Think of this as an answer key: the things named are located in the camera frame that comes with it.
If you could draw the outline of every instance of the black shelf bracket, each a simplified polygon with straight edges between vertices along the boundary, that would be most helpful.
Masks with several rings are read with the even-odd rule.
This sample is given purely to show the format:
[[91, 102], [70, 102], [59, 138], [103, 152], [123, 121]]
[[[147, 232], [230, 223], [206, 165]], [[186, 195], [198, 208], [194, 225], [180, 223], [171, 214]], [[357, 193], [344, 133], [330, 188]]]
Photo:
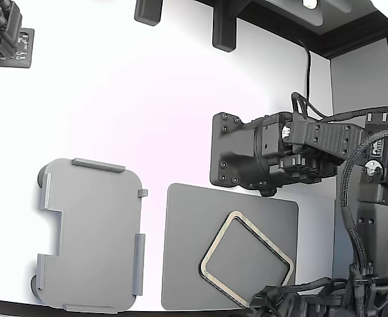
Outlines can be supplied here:
[[217, 0], [214, 5], [213, 46], [225, 52], [236, 48], [237, 17], [252, 0]]
[[135, 20], [156, 26], [161, 20], [163, 0], [136, 0]]

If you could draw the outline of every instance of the gray tray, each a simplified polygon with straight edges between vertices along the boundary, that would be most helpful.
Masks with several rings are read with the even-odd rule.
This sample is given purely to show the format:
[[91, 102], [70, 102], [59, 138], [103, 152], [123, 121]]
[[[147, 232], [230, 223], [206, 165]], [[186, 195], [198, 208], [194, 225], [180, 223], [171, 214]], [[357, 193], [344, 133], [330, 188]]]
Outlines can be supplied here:
[[41, 209], [61, 213], [59, 254], [39, 254], [32, 291], [44, 304], [117, 313], [142, 295], [145, 235], [135, 173], [123, 166], [58, 159], [39, 173]]

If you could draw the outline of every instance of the gray mat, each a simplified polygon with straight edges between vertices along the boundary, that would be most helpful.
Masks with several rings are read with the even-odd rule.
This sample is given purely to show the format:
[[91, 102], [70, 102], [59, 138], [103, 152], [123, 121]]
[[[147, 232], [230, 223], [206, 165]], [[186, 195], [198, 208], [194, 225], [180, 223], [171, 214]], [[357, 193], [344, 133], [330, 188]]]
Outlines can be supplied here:
[[[252, 221], [296, 264], [298, 206], [292, 201], [173, 184], [167, 198], [163, 290], [166, 310], [240, 308], [203, 280], [198, 266], [230, 212]], [[233, 221], [208, 271], [245, 299], [280, 285], [287, 267], [243, 225]], [[295, 271], [290, 283], [295, 282]]]

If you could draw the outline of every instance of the gray pad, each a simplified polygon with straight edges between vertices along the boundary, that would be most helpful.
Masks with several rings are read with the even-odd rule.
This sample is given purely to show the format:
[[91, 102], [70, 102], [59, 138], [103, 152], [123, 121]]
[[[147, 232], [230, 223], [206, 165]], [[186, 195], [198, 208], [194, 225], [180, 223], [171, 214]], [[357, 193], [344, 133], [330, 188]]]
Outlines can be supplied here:
[[117, 313], [142, 295], [139, 178], [123, 166], [58, 159], [39, 176], [41, 209], [59, 211], [59, 254], [38, 255], [34, 294], [76, 312]]
[[[232, 211], [240, 211], [296, 264], [296, 203], [182, 184], [171, 185], [167, 199], [161, 296], [164, 309], [240, 308], [199, 273], [202, 258]], [[248, 300], [267, 285], [281, 285], [288, 270], [237, 221], [230, 224], [207, 269]], [[295, 270], [289, 284], [294, 282]]]

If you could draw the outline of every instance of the white backdrop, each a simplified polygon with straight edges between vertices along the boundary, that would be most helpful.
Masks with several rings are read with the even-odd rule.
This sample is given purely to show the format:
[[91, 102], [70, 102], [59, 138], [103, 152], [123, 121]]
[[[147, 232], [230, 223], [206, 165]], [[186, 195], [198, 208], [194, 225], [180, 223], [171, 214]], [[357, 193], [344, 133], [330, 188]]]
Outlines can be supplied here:
[[[304, 92], [306, 54], [241, 20], [237, 49], [219, 51], [212, 9], [194, 0], [165, 0], [156, 27], [135, 22], [135, 0], [18, 5], [36, 35], [31, 69], [0, 69], [0, 300], [38, 304], [29, 282], [36, 255], [56, 252], [58, 220], [38, 210], [36, 177], [54, 159], [81, 157], [125, 165], [149, 189], [144, 296], [132, 310], [162, 310], [168, 186], [212, 187], [213, 115], [247, 122], [290, 111], [290, 94]], [[313, 54], [311, 101], [326, 114], [329, 64]], [[335, 179], [278, 197], [299, 204], [297, 282], [331, 275]]]

